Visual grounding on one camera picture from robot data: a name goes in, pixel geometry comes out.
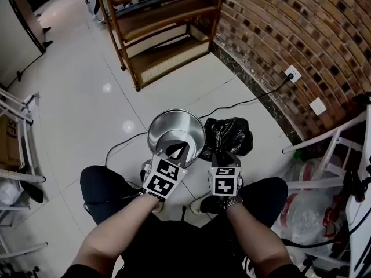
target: white tile floor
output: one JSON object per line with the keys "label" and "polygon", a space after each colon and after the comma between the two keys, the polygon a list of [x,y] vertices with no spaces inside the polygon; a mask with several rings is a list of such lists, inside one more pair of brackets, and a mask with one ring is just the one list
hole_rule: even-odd
{"label": "white tile floor", "polygon": [[[43,184],[47,199],[43,204],[31,201],[32,209],[18,213],[14,227],[2,232],[12,250],[49,243],[47,248],[17,259],[26,268],[38,265],[43,277],[60,277],[94,227],[82,207],[79,175],[84,167],[102,164],[113,145],[146,131],[153,117],[165,109],[184,108],[203,115],[253,97],[212,54],[137,93],[129,73],[119,67],[107,30],[92,21],[84,1],[51,0],[42,7],[40,22],[52,27],[47,39],[54,43],[10,90],[19,97],[40,93],[39,108],[32,113],[32,130],[47,178]],[[108,83],[111,90],[105,93],[102,88]],[[290,141],[271,115],[256,101],[217,111],[211,117],[234,116],[249,121],[254,137],[253,151],[241,158],[245,183],[282,175],[290,156],[281,150]],[[131,131],[123,127],[126,121],[133,122]],[[108,166],[128,181],[139,183],[140,166],[150,157],[146,137],[141,136],[117,149]],[[189,167],[188,176],[159,214],[162,220],[179,220],[182,205],[208,191],[209,166],[198,159]],[[197,226],[210,220],[189,209],[185,218]]]}

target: black cable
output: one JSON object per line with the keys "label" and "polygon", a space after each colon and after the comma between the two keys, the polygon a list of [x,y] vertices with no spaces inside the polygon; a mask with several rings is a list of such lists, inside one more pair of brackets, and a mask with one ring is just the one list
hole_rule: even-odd
{"label": "black cable", "polygon": [[234,104],[234,105],[227,106],[227,107],[218,107],[218,108],[216,108],[214,111],[210,112],[209,114],[202,115],[202,116],[200,117],[200,119],[205,118],[205,117],[207,117],[207,116],[213,114],[215,111],[217,111],[217,110],[219,110],[219,109],[230,109],[230,108],[236,107],[237,105],[241,105],[241,104],[244,104],[244,103],[249,103],[249,102],[252,102],[252,101],[258,100],[258,99],[260,99],[260,98],[262,98],[262,97],[265,97],[265,96],[267,96],[267,95],[269,95],[269,94],[271,94],[271,93],[274,93],[275,91],[279,90],[279,89],[280,89],[280,88],[285,84],[286,81],[290,81],[290,80],[293,79],[293,78],[294,78],[294,75],[293,75],[292,73],[289,73],[289,75],[286,77],[286,79],[284,80],[284,82],[282,82],[282,83],[279,85],[278,88],[276,88],[276,89],[274,89],[274,90],[272,90],[272,91],[270,91],[270,92],[268,92],[268,93],[264,93],[264,94],[262,94],[262,95],[260,95],[260,96],[258,96],[258,97],[256,97],[256,98],[251,99],[251,100],[248,100],[248,101],[239,102],[239,103],[236,103],[236,104]]}
{"label": "black cable", "polygon": [[136,135],[133,136],[132,138],[127,139],[126,141],[121,142],[121,143],[116,144],[115,146],[113,146],[113,147],[108,151],[108,153],[107,153],[106,161],[104,162],[104,167],[107,167],[107,160],[108,160],[108,157],[110,156],[110,153],[111,153],[111,151],[112,151],[114,148],[116,148],[117,146],[120,146],[120,145],[122,145],[122,144],[125,144],[125,143],[129,142],[131,139],[134,139],[135,137],[138,137],[138,136],[143,135],[143,134],[147,134],[147,132],[143,132],[143,133],[136,134]]}
{"label": "black cable", "polygon": [[[371,208],[369,209],[369,211],[367,211],[367,213],[365,214],[365,216],[363,216],[363,218],[359,221],[359,223],[357,223],[357,225],[349,231],[349,235],[348,236],[350,236],[351,234],[353,234],[363,224],[363,222],[367,219],[367,217],[369,216],[370,213],[371,213]],[[297,244],[297,243],[294,243],[294,242],[292,242],[290,240],[287,240],[287,239],[282,239],[282,241],[287,246],[293,246],[293,247],[298,247],[298,248],[314,248],[314,247],[319,247],[319,246],[323,246],[323,245],[334,243],[334,242],[336,242],[338,240],[341,240],[342,237],[343,236],[336,236],[332,240],[328,240],[328,241],[317,243],[317,244],[310,244],[310,245]]]}

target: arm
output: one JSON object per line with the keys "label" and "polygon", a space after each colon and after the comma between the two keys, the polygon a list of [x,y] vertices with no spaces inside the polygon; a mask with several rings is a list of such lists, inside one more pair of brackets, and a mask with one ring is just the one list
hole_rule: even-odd
{"label": "arm", "polygon": [[259,276],[267,277],[273,270],[291,264],[289,254],[281,239],[255,219],[242,204],[226,209],[244,253],[253,262]]}
{"label": "arm", "polygon": [[117,258],[130,245],[158,201],[154,196],[141,195],[99,224],[87,235],[72,264],[85,265],[111,277]]}

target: cardboard box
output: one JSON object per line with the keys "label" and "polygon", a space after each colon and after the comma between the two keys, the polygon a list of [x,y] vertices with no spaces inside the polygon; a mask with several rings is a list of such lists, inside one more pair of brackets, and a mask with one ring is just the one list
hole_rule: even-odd
{"label": "cardboard box", "polygon": [[20,167],[17,123],[7,116],[0,118],[0,165],[7,170]]}

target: curved brick wall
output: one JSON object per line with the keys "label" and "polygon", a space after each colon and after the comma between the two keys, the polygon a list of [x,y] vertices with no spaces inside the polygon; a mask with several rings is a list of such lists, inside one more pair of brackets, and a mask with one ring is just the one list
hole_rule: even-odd
{"label": "curved brick wall", "polygon": [[[217,36],[268,90],[293,64],[302,74],[274,98],[305,138],[350,118],[371,91],[371,0],[225,0]],[[319,97],[327,110],[316,116]]]}

